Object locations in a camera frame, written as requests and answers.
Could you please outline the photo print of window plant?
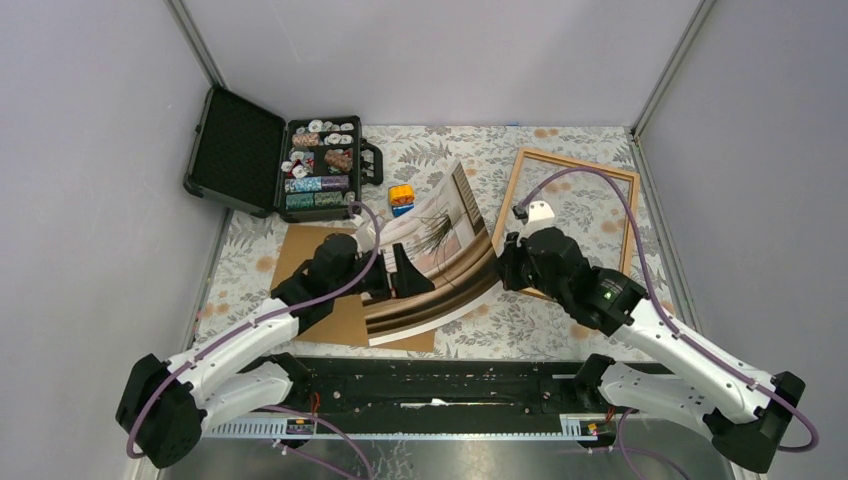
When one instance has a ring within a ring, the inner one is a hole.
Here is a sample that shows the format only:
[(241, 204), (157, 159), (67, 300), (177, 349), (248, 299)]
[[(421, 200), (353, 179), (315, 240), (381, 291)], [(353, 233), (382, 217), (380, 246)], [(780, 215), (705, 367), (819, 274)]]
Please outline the photo print of window plant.
[(380, 246), (387, 270), (399, 271), (392, 246), (400, 244), (434, 289), (409, 298), (365, 303), (371, 347), (385, 348), (459, 319), (496, 293), (495, 248), (472, 186), (459, 161), (443, 172), (407, 213), (385, 223)]

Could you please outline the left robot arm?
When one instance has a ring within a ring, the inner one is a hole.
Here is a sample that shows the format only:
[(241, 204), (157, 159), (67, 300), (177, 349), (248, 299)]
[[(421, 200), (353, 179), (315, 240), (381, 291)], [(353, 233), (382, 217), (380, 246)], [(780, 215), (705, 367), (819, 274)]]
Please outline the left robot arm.
[(243, 320), (166, 360), (153, 354), (138, 360), (115, 415), (128, 434), (128, 456), (167, 468), (205, 433), (243, 414), (279, 404), (288, 411), (304, 407), (311, 388), (305, 367), (291, 357), (260, 355), (329, 316), (338, 297), (383, 301), (434, 290), (402, 244), (393, 245), (391, 259), (388, 269), (378, 249), (364, 252), (350, 235), (329, 235)]

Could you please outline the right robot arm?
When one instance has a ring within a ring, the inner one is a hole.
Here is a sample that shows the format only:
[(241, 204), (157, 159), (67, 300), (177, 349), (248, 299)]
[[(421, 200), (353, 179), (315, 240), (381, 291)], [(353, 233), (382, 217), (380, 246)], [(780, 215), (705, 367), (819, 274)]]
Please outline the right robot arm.
[(671, 331), (667, 310), (654, 306), (642, 285), (591, 265), (556, 227), (527, 238), (509, 233), (497, 268), (506, 289), (542, 292), (578, 324), (641, 350), (675, 375), (657, 377), (593, 354), (574, 379), (583, 410), (607, 404), (640, 410), (703, 436), (744, 469), (769, 470), (791, 422), (789, 409), (805, 390), (799, 377), (753, 368), (684, 325)]

